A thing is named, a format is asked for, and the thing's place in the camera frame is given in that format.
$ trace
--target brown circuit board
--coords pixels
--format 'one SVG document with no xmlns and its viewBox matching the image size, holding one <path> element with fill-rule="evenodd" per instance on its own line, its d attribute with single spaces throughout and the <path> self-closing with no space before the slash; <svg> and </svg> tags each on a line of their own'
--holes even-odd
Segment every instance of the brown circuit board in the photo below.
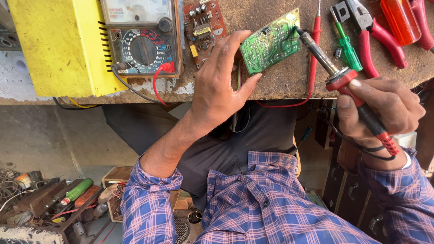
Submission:
<svg viewBox="0 0 434 244">
<path fill-rule="evenodd" d="M 227 37 L 218 0 L 201 0 L 184 6 L 184 31 L 196 67 L 200 69 L 216 41 Z"/>
</svg>

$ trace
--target person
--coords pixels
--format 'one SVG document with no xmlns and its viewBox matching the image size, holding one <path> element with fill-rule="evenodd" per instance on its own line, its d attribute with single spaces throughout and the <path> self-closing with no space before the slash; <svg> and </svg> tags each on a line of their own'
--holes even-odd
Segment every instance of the person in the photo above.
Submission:
<svg viewBox="0 0 434 244">
<path fill-rule="evenodd" d="M 180 188 L 204 210 L 197 243 L 377 243 L 307 198 L 294 175 L 296 108 L 246 102 L 260 73 L 233 91 L 234 56 L 249 35 L 236 31 L 216 43 L 179 121 L 155 104 L 103 106 L 107 123 L 141 154 L 121 203 L 123 243 L 174 243 L 169 191 Z M 425 114 L 418 96 L 397 80 L 352 80 L 349 88 L 378 112 L 391 135 L 415 130 Z M 213 136 L 240 109 L 244 124 L 250 118 L 245 130 L 229 139 Z M 365 148 L 381 146 L 350 96 L 338 97 L 337 111 L 343 134 Z M 379 201 L 391 243 L 434 243 L 434 191 L 404 151 L 392 161 L 363 154 L 359 175 Z M 390 156 L 385 149 L 374 154 Z"/>
</svg>

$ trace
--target black pants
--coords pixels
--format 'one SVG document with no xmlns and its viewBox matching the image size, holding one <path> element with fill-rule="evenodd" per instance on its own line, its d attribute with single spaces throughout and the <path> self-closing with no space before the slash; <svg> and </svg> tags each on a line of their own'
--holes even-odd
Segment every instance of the black pants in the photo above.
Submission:
<svg viewBox="0 0 434 244">
<path fill-rule="evenodd" d="M 267 105 L 290 104 L 291 101 L 267 102 Z M 107 124 L 138 154 L 141 155 L 167 133 L 178 119 L 157 104 L 110 104 L 102 109 Z M 255 101 L 247 101 L 240 110 L 236 130 L 229 139 L 218 139 L 231 124 L 226 123 L 197 140 L 182 155 L 177 169 L 184 179 L 181 188 L 190 193 L 194 205 L 206 207 L 207 176 L 209 170 L 225 175 L 247 173 L 248 151 L 284 152 L 295 154 L 293 144 L 297 108 L 264 108 Z"/>
</svg>

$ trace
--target fingernail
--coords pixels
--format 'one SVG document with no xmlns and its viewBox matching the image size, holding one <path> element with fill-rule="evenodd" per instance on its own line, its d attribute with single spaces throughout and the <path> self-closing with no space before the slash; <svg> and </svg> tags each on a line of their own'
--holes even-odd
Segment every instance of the fingernail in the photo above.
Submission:
<svg viewBox="0 0 434 244">
<path fill-rule="evenodd" d="M 338 107 L 342 109 L 346 109 L 350 107 L 350 99 L 348 97 L 341 97 L 338 99 Z"/>
<path fill-rule="evenodd" d="M 355 87 L 361 87 L 362 83 L 360 83 L 360 81 L 353 79 L 350 81 L 350 85 L 355 86 Z"/>
</svg>

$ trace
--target shirt sleeve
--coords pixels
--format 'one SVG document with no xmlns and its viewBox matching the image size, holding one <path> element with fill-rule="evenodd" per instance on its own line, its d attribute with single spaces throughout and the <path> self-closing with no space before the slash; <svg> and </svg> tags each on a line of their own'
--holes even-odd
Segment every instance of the shirt sleeve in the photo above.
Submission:
<svg viewBox="0 0 434 244">
<path fill-rule="evenodd" d="M 137 160 L 121 203 L 123 244 L 175 243 L 169 191 L 178 190 L 181 182 L 177 169 L 168 178 L 157 178 L 144 172 Z"/>
<path fill-rule="evenodd" d="M 358 164 L 360 177 L 378 200 L 390 243 L 434 243 L 434 190 L 417 159 L 396 171 Z"/>
</svg>

